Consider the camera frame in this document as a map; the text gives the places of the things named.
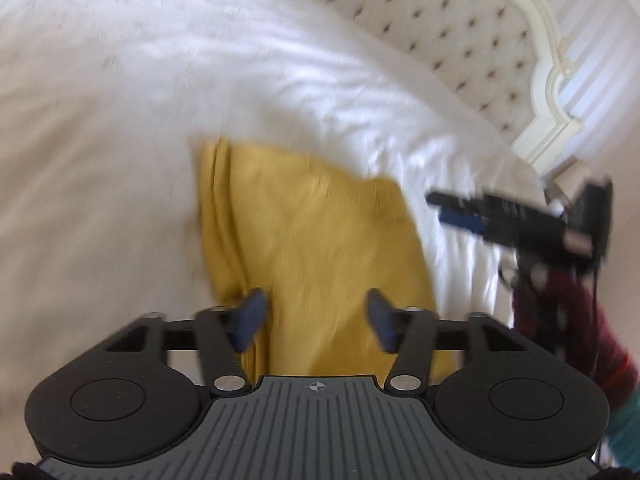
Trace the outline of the dark red gloved hand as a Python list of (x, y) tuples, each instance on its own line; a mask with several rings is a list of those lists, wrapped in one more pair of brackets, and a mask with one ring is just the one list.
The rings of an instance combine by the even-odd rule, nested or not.
[(613, 413), (639, 408), (639, 371), (615, 337), (603, 310), (582, 281), (566, 269), (535, 263), (512, 296), (514, 327), (529, 339), (544, 336), (567, 364), (590, 377)]

